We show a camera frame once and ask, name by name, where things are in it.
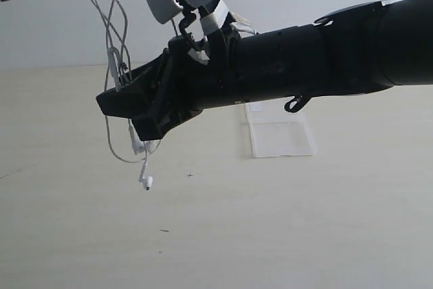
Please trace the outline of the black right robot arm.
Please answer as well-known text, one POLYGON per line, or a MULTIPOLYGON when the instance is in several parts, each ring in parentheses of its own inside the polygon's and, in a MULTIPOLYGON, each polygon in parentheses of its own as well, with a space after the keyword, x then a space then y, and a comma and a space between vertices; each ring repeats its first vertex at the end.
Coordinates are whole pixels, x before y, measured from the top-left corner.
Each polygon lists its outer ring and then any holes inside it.
POLYGON ((286 97, 297 112, 314 97, 363 95, 432 83, 432 0, 379 1, 250 37, 225 27, 208 37, 207 64, 183 39, 99 94, 103 114, 130 119, 139 138, 162 139, 203 110, 286 97))

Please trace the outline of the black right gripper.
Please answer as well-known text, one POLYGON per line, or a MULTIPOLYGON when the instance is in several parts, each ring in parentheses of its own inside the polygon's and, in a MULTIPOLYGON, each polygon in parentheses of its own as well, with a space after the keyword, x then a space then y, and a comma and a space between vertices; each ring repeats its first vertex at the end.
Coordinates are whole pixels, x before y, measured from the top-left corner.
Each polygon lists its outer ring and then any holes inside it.
POLYGON ((191 41, 175 37, 156 59, 132 69, 132 81, 96 97, 106 116, 131 118, 142 141, 159 140, 203 110, 242 104, 235 50, 241 41, 233 28, 191 41), (158 106, 151 106, 158 92, 158 106))

